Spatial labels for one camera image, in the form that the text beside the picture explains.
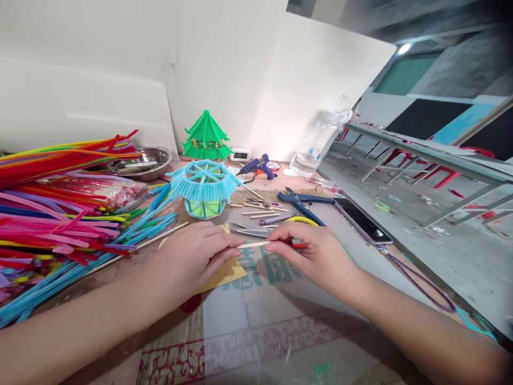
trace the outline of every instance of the smartphone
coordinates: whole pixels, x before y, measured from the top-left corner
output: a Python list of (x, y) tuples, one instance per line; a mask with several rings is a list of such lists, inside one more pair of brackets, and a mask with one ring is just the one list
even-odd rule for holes
[(373, 245), (390, 244), (393, 241), (385, 232), (367, 217), (356, 205), (346, 198), (335, 198), (335, 207), (354, 228)]

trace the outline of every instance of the blue pliers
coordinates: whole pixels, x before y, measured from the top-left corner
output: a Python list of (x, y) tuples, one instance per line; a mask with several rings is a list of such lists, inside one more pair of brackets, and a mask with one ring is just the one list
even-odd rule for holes
[(292, 206), (294, 206), (301, 214), (303, 214), (306, 218), (311, 219), (315, 223), (317, 223), (319, 226), (326, 226), (313, 212), (310, 211), (310, 209), (303, 205), (303, 202), (317, 202), (317, 203), (329, 203), (334, 204), (335, 200), (332, 198), (324, 198), (324, 197), (317, 197), (314, 195), (304, 195), (304, 194), (296, 194), (294, 191), (292, 191), (290, 188), (285, 187), (285, 190), (287, 190), (287, 193), (289, 195), (285, 195), (282, 192), (278, 193), (278, 199), (282, 202), (291, 203)]

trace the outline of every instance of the blackboard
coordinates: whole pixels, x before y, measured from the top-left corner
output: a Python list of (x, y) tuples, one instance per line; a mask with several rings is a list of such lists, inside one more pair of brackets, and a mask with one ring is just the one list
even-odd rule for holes
[(427, 140), (470, 107), (466, 103), (417, 99), (386, 129)]
[(461, 147), (479, 147), (495, 153), (495, 159), (513, 157), (513, 108), (499, 116)]

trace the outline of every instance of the wire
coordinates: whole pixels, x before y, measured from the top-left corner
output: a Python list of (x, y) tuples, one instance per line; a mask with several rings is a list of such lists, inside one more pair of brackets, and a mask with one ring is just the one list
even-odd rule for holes
[(250, 181), (247, 181), (247, 182), (243, 182), (243, 184), (247, 184), (247, 183), (251, 183), (251, 182), (253, 182), (253, 181), (255, 180), (255, 178), (257, 177), (257, 175), (256, 175), (256, 174), (257, 174), (257, 171), (255, 170), (255, 171), (254, 171), (254, 173), (255, 173), (255, 175), (254, 175), (253, 179), (252, 179), (252, 180), (250, 180)]
[[(434, 303), (436, 306), (440, 307), (441, 309), (449, 312), (449, 313), (455, 313), (456, 307), (452, 303), (452, 301), (447, 297), (447, 295), (441, 291), (438, 287), (434, 285), (431, 281), (429, 281), (424, 276), (417, 273), (415, 270), (413, 270), (411, 267), (409, 267), (407, 264), (401, 262), (399, 259), (395, 258), (393, 255), (391, 255), (388, 252), (388, 249), (385, 246), (378, 246), (380, 250), (383, 251), (383, 253), (386, 253), (386, 256), (390, 258), (392, 262), (394, 262), (399, 269), (406, 275), (406, 277), (419, 289), (432, 303)], [(441, 303), (439, 303), (436, 299), (434, 299), (431, 295), (429, 295), (417, 282), (414, 281), (414, 279), (411, 277), (411, 275), (405, 270), (410, 270), (412, 273), (414, 273), (417, 277), (419, 277), (421, 280), (426, 282), (429, 286), (431, 286), (438, 294), (442, 296), (442, 298), (449, 304), (449, 307), (443, 306)]]

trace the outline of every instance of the metal bowl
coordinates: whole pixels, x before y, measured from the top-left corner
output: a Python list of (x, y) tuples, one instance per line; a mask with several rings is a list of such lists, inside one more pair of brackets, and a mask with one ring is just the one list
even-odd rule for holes
[(171, 161), (171, 154), (167, 150), (158, 147), (141, 147), (137, 152), (142, 153), (138, 159), (110, 162), (107, 164), (107, 171), (112, 175), (140, 182), (152, 181), (166, 173), (167, 165)]

